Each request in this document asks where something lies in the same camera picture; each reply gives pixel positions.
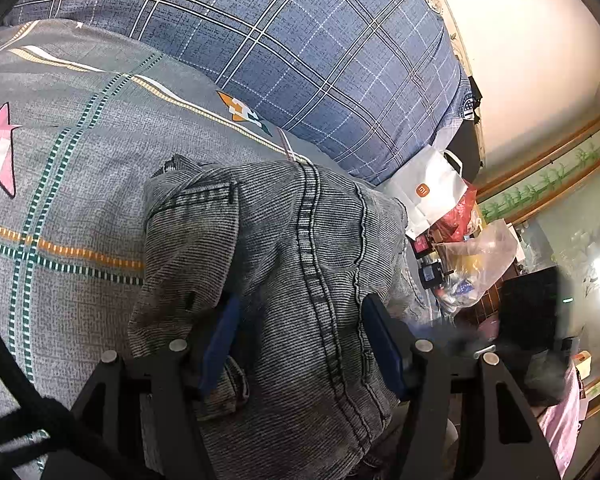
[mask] xiaomi logo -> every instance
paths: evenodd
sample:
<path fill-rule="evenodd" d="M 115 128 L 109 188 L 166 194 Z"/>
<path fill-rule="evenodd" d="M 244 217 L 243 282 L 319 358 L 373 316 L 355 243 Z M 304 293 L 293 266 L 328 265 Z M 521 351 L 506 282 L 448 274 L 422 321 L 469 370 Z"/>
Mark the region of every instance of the xiaomi logo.
<path fill-rule="evenodd" d="M 416 188 L 416 193 L 420 198 L 424 198 L 429 194 L 429 186 L 427 186 L 427 184 L 420 184 L 417 188 Z"/>

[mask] white paper bag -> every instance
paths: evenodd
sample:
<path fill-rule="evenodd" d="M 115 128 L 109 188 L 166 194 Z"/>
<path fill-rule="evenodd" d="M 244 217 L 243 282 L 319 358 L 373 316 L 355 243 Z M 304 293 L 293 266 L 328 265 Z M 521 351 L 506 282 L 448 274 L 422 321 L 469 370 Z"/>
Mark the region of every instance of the white paper bag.
<path fill-rule="evenodd" d="M 458 163 L 462 173 L 462 162 L 451 152 L 443 153 Z M 415 240 L 458 204 L 466 184 L 443 154 L 427 144 L 376 189 L 404 204 L 409 218 L 406 233 Z"/>

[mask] metal screw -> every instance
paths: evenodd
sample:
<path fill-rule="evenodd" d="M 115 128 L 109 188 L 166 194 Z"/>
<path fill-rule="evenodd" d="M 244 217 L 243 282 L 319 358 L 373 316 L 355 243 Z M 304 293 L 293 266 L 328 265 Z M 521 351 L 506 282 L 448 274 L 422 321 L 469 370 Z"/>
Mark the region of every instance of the metal screw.
<path fill-rule="evenodd" d="M 172 352 L 182 352 L 187 349 L 187 342 L 184 339 L 174 339 L 169 343 L 169 350 Z"/>
<path fill-rule="evenodd" d="M 416 349 L 420 352 L 431 352 L 433 350 L 433 343 L 428 339 L 418 339 L 416 341 Z"/>
<path fill-rule="evenodd" d="M 500 358 L 493 352 L 487 352 L 485 355 L 482 356 L 482 358 L 484 359 L 485 363 L 491 366 L 495 366 L 500 362 Z"/>
<path fill-rule="evenodd" d="M 117 358 L 118 352 L 116 352 L 115 350 L 105 350 L 100 356 L 100 360 L 107 365 L 111 364 L 112 362 L 115 362 Z"/>

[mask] pink fabric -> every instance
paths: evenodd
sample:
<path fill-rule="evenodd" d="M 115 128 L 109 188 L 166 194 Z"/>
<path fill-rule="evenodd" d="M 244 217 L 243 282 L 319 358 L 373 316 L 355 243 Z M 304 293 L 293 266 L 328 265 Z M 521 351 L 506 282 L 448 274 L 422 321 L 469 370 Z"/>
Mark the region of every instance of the pink fabric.
<path fill-rule="evenodd" d="M 570 363 L 566 376 L 566 392 L 564 400 L 557 406 L 551 406 L 538 420 L 540 429 L 554 454 L 555 465 L 560 477 L 571 462 L 576 449 L 578 437 L 578 416 L 580 414 L 580 387 L 576 376 L 576 367 Z"/>

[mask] white wall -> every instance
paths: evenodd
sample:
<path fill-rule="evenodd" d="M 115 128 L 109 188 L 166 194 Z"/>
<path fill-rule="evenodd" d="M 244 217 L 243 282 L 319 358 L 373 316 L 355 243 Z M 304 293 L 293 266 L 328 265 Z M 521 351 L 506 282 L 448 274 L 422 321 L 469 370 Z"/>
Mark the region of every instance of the white wall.
<path fill-rule="evenodd" d="M 447 1 L 484 96 L 484 178 L 586 112 L 600 27 L 580 0 Z"/>

